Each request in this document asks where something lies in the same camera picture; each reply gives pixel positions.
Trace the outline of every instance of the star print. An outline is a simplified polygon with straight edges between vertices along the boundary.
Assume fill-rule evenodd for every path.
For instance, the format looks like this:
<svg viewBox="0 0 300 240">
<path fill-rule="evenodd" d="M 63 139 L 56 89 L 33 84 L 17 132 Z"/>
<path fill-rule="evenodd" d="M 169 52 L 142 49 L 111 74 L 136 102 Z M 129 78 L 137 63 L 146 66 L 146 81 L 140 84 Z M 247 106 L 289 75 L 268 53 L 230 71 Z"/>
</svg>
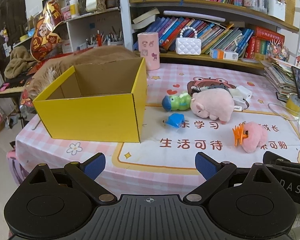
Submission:
<svg viewBox="0 0 300 240">
<path fill-rule="evenodd" d="M 126 153 L 124 156 L 126 157 L 126 159 L 128 159 L 128 158 L 131 157 L 132 155 L 130 154 L 130 152 L 128 152 L 128 153 Z"/>
</svg>

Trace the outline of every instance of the cable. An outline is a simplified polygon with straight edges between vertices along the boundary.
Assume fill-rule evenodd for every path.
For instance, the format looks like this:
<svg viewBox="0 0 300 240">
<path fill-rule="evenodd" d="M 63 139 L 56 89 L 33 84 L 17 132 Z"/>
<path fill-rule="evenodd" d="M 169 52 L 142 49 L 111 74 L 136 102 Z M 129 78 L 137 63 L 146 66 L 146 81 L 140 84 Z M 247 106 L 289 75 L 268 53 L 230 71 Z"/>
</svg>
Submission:
<svg viewBox="0 0 300 240">
<path fill-rule="evenodd" d="M 285 108 L 286 110 L 289 110 L 289 111 L 292 111 L 292 112 L 294 112 L 294 113 L 296 113 L 297 115 L 298 115 L 298 119 L 293 119 L 293 120 L 291 120 L 291 119 L 287 119 L 287 117 L 285 117 L 284 115 L 282 115 L 282 114 L 279 114 L 278 112 L 276 112 L 275 110 L 273 110 L 271 107 L 270 107 L 270 105 L 274 105 L 274 106 L 280 106 L 280 107 L 283 107 L 283 108 Z M 290 121 L 290 122 L 298 122 L 297 123 L 297 130 L 298 130 L 298 137 L 300 138 L 300 129 L 299 129 L 299 123 L 300 123 L 300 112 L 296 112 L 296 111 L 293 111 L 293 110 L 291 110 L 290 108 L 287 108 L 287 107 L 285 107 L 285 106 L 282 106 L 282 105 L 279 105 L 279 104 L 273 104 L 273 103 L 269 103 L 268 104 L 268 108 L 271 110 L 271 112 L 272 113 L 274 113 L 274 114 L 276 114 L 276 115 L 278 115 L 278 116 L 281 116 L 283 119 L 285 119 L 285 120 L 287 120 L 287 121 Z"/>
</svg>

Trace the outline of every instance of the white quilted handbag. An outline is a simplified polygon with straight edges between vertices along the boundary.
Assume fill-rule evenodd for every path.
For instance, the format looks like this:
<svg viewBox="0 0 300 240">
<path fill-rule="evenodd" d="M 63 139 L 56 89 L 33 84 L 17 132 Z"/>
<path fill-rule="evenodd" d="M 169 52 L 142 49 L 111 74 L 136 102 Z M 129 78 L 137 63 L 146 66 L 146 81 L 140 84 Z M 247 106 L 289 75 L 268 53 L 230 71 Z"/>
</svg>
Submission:
<svg viewBox="0 0 300 240">
<path fill-rule="evenodd" d="M 194 31 L 194 38 L 183 38 L 186 30 Z M 197 31 L 193 27 L 184 27 L 180 31 L 180 37 L 176 39 L 176 53 L 179 55 L 200 55 L 201 40 L 197 38 Z"/>
</svg>

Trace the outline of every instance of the checkered tablecloth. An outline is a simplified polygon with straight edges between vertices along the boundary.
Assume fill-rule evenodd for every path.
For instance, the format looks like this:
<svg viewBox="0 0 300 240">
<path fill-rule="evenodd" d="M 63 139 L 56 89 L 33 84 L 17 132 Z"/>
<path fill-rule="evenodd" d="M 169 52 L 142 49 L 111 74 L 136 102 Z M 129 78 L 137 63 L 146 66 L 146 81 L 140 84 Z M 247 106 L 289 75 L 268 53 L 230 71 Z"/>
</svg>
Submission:
<svg viewBox="0 0 300 240">
<path fill-rule="evenodd" d="M 229 84 L 247 87 L 253 92 L 249 110 L 269 112 L 268 103 L 278 103 L 274 87 L 262 76 L 194 65 L 161 64 L 161 68 L 148 73 L 148 104 L 160 104 L 169 93 L 187 90 L 194 77 L 221 78 Z M 70 161 L 84 162 L 98 152 L 106 156 L 106 168 L 97 182 L 117 196 L 120 194 L 185 194 L 202 184 L 201 175 L 176 175 L 135 171 L 115 167 L 112 154 L 117 143 L 70 141 L 52 139 L 35 116 L 16 138 L 16 156 L 21 165 L 31 171 L 38 163 L 47 163 L 51 168 L 60 168 Z M 72 120 L 76 129 L 76 120 Z"/>
</svg>

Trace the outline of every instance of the floor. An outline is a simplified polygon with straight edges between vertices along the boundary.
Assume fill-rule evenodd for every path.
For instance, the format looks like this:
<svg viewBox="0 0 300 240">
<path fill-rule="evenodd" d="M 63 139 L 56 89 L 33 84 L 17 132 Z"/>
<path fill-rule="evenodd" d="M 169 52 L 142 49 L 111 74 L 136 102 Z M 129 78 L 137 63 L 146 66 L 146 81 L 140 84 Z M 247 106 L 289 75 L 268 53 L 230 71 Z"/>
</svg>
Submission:
<svg viewBox="0 0 300 240">
<path fill-rule="evenodd" d="M 20 122 L 11 130 L 4 129 L 0 133 L 0 240 L 8 239 L 9 228 L 3 216 L 3 209 L 6 202 L 17 189 L 7 164 L 6 155 L 11 150 L 10 141 L 14 141 L 17 134 L 21 131 Z"/>
</svg>

